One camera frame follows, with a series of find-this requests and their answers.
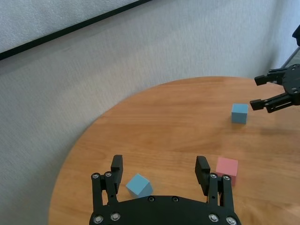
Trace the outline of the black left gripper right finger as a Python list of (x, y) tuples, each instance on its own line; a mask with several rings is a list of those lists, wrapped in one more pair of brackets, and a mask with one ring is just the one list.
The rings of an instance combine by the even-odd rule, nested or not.
[(228, 174), (218, 176), (210, 172), (210, 165), (204, 156), (196, 157), (195, 174), (208, 204), (234, 206), (232, 179)]

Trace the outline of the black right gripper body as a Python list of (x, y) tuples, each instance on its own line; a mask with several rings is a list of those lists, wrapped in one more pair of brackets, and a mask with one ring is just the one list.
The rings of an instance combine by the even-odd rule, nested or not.
[(287, 68), (282, 85), (289, 100), (294, 105), (300, 104), (300, 65), (294, 64)]

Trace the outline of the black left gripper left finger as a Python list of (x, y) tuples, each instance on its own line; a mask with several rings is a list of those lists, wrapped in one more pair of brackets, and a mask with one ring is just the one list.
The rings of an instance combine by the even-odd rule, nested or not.
[(123, 174), (123, 156), (114, 155), (111, 169), (104, 174), (93, 173), (92, 181), (92, 202), (93, 207), (102, 207), (103, 198), (102, 191), (106, 191), (108, 205), (118, 202), (117, 194)]

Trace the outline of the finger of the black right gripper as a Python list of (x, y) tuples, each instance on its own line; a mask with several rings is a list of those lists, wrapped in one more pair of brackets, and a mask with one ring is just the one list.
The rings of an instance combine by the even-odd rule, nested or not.
[(285, 68), (271, 69), (267, 75), (261, 75), (254, 78), (257, 86), (269, 83), (282, 85), (283, 76), (285, 75)]
[(288, 93), (283, 93), (265, 100), (252, 100), (250, 105), (254, 111), (266, 108), (268, 113), (272, 113), (292, 106), (293, 98)]

